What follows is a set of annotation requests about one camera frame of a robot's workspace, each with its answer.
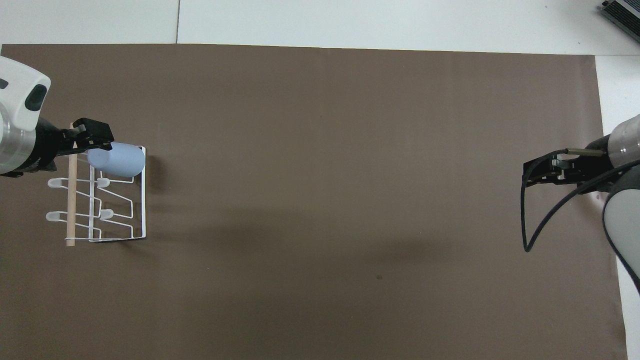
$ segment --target wooden dowel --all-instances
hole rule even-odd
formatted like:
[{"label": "wooden dowel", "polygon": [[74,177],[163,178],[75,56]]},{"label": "wooden dowel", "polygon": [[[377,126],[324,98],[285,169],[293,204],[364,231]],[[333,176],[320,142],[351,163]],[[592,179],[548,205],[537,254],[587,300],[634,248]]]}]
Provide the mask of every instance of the wooden dowel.
[{"label": "wooden dowel", "polygon": [[76,246],[76,190],[78,155],[69,155],[69,184],[67,192],[67,246]]}]

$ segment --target light blue cup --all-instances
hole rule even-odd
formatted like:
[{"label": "light blue cup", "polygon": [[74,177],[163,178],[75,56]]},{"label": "light blue cup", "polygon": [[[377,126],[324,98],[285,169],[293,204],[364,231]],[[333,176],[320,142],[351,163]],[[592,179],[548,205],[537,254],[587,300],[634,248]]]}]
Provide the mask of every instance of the light blue cup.
[{"label": "light blue cup", "polygon": [[112,149],[90,149],[87,160],[91,166],[107,174],[134,177],[145,168],[142,149],[128,143],[112,142]]}]

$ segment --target black cable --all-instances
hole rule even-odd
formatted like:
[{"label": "black cable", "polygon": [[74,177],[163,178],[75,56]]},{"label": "black cable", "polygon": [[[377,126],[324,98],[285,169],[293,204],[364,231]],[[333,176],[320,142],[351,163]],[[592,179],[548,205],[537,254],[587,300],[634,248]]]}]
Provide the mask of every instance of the black cable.
[{"label": "black cable", "polygon": [[[549,154],[543,156],[542,158],[553,156],[552,155],[553,153],[554,152],[550,152]],[[522,186],[523,187],[520,189],[520,218],[521,218],[521,221],[522,221],[522,241],[523,241],[523,245],[524,245],[524,250],[526,252],[531,251],[531,248],[533,248],[533,244],[536,242],[536,239],[540,235],[540,232],[542,232],[542,229],[545,227],[547,222],[552,218],[552,216],[555,215],[555,213],[558,210],[560,210],[560,208],[562,208],[563,205],[565,205],[574,196],[578,195],[579,193],[583,192],[584,190],[587,190],[588,188],[590,188],[590,187],[592,187],[594,185],[597,185],[597,184],[600,184],[600,183],[606,181],[610,177],[618,175],[620,172],[626,171],[626,170],[628,170],[628,169],[630,169],[630,168],[632,168],[634,166],[638,166],[638,165],[640,165],[640,160],[635,160],[635,161],[632,161],[630,163],[624,164],[622,166],[616,167],[614,169],[611,169],[611,170],[609,170],[607,172],[604,172],[604,173],[592,178],[589,181],[585,181],[582,185],[578,186],[572,192],[568,193],[565,197],[562,198],[562,200],[560,200],[545,215],[545,217],[542,219],[542,221],[540,222],[540,224],[536,228],[535,232],[533,233],[533,236],[531,236],[531,240],[529,241],[528,244],[527,244],[527,233],[526,233],[525,222],[524,222],[524,187],[526,185],[527,180],[529,179],[529,176],[531,176],[531,172],[532,171],[527,171],[528,175],[525,173],[525,175],[522,176]]]},{"label": "black cable", "polygon": [[524,211],[524,191],[527,188],[527,183],[529,182],[529,178],[533,173],[533,170],[538,167],[538,165],[542,164],[545,161],[553,158],[559,154],[566,154],[568,152],[567,149],[556,150],[548,153],[547,155],[540,156],[538,159],[533,161],[527,171],[522,175],[522,186],[520,187],[520,225],[522,226],[522,246],[526,252],[531,250],[531,246],[533,246],[533,242],[535,239],[532,239],[531,246],[527,244],[527,227],[525,223],[525,211]]}]

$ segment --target brown backdrop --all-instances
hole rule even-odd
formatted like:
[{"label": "brown backdrop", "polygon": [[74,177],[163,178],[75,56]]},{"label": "brown backdrop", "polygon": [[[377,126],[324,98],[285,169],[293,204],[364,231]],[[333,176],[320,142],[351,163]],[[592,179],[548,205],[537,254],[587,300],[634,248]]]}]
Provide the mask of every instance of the brown backdrop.
[{"label": "brown backdrop", "polygon": [[[148,149],[148,238],[64,244],[0,179],[4,359],[624,359],[597,200],[530,254],[522,162],[602,135],[594,58],[5,45],[43,116]],[[539,219],[569,191],[531,190]]]}]

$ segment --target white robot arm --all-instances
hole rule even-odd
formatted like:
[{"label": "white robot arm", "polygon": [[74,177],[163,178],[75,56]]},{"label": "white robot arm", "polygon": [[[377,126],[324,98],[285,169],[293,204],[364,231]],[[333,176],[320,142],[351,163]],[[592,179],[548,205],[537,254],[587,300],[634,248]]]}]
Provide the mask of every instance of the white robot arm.
[{"label": "white robot arm", "polygon": [[40,117],[51,80],[25,64],[0,56],[0,176],[56,170],[59,155],[111,150],[109,125],[78,119],[58,129]]},{"label": "white robot arm", "polygon": [[[579,155],[560,160],[559,154]],[[577,184],[578,187],[552,208],[531,240],[527,241],[524,193],[541,183]],[[520,190],[522,241],[529,252],[553,214],[573,196],[592,191],[608,192],[602,222],[611,247],[629,272],[640,293],[640,115],[585,149],[562,149],[524,164]]]}]

